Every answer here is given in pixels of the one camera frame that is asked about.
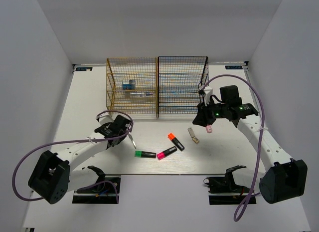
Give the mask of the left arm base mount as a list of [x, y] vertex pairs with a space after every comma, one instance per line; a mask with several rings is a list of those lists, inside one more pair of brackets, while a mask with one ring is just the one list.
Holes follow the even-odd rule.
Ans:
[[105, 177], [110, 183], [103, 183], [95, 187], [77, 190], [73, 194], [73, 204], [108, 205], [118, 204], [120, 197], [121, 177]]

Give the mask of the pink eraser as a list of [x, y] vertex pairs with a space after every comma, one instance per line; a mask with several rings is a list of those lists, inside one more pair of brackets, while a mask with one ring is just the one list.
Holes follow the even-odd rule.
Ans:
[[206, 132], [208, 133], [208, 134], [210, 134], [210, 133], [212, 133], [212, 127], [210, 126], [210, 125], [207, 125], [206, 127], [205, 127], [205, 129], [206, 129]]

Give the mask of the blue tape dispenser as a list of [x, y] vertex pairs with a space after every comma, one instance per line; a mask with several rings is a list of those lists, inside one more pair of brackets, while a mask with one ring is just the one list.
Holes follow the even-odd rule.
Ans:
[[136, 89], [136, 81], [134, 79], [124, 80], [122, 81], [122, 90], [133, 91]]

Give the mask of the beige eraser block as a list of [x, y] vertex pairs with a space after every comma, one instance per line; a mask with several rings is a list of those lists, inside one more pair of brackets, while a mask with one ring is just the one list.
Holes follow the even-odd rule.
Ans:
[[199, 140], [196, 138], [196, 137], [192, 137], [192, 140], [195, 144], [198, 144], [199, 143]]

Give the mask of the black handled scissors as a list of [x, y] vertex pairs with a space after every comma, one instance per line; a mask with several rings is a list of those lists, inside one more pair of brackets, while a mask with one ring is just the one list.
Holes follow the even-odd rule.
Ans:
[[127, 136], [129, 137], [131, 143], [133, 144], [133, 147], [136, 149], [137, 147], [136, 147], [135, 141], [134, 141], [134, 139], [133, 139], [133, 136], [132, 136], [132, 134], [131, 134], [131, 131], [132, 131], [132, 128], [133, 128], [133, 127], [132, 127], [132, 125], [131, 125], [130, 123], [128, 123], [128, 124], [126, 125], [126, 127], [127, 127]]

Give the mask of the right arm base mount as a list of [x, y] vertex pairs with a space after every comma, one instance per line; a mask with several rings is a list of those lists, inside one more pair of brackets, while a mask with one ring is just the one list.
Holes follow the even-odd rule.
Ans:
[[203, 183], [208, 188], [211, 206], [239, 205], [250, 190], [245, 186], [231, 184], [225, 176], [206, 177]]

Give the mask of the left table label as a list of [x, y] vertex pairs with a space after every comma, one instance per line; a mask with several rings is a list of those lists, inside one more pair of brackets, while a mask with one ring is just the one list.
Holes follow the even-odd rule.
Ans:
[[93, 67], [76, 67], [75, 71], [92, 71]]

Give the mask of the pink highlighter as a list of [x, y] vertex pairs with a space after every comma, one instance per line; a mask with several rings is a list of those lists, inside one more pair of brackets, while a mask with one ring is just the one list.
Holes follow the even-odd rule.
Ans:
[[171, 148], [169, 148], [169, 149], [166, 149], [166, 150], [164, 150], [164, 151], [158, 153], [158, 154], [157, 154], [157, 158], [158, 158], [159, 160], [161, 160], [161, 159], [163, 159], [163, 158], [169, 156], [170, 154], [172, 154], [172, 153], [174, 153], [174, 152], [176, 152], [176, 151], [177, 151], [177, 147], [176, 147], [176, 146], [173, 146], [173, 147], [171, 147]]

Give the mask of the green highlighter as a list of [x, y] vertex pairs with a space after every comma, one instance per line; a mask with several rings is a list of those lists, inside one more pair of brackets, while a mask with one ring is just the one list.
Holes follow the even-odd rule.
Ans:
[[135, 157], [154, 159], [157, 157], [157, 154], [154, 152], [135, 151]]

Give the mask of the right table label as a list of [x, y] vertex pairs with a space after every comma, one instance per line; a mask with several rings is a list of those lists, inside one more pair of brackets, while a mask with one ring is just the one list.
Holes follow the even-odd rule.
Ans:
[[243, 67], [241, 65], [226, 65], [226, 70], [242, 70]]

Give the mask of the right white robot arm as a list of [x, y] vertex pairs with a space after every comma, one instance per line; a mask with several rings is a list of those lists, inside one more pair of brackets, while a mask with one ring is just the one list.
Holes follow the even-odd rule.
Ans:
[[304, 194], [308, 167], [303, 160], [295, 160], [262, 127], [262, 119], [255, 107], [244, 104], [235, 85], [220, 88], [221, 101], [215, 103], [212, 88], [201, 86], [203, 101], [197, 106], [194, 125], [207, 127], [216, 119], [227, 119], [260, 152], [265, 172], [258, 173], [254, 191], [260, 192], [266, 202], [274, 204]]

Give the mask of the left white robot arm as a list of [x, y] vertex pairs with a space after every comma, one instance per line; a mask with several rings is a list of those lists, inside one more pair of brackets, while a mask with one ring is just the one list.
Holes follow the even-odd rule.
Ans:
[[120, 144], [132, 129], [133, 121], [117, 115], [114, 121], [100, 124], [82, 143], [60, 152], [43, 152], [29, 178], [28, 185], [50, 204], [55, 204], [69, 191], [91, 188], [99, 192], [105, 187], [105, 173], [82, 163]]

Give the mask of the white correction tape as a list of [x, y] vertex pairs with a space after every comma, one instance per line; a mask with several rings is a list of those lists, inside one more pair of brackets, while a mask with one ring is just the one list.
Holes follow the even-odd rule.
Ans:
[[193, 129], [192, 129], [191, 127], [189, 127], [187, 130], [188, 130], [188, 132], [189, 132], [191, 138], [196, 137], [196, 135], [195, 135], [195, 133], [194, 133], [194, 131], [193, 131]]

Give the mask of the table label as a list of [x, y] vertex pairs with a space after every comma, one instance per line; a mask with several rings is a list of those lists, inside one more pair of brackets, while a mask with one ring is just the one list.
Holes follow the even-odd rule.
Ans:
[[242, 70], [243, 67], [241, 65], [226, 65], [226, 70]]
[[75, 71], [92, 71], [93, 67], [76, 67]]

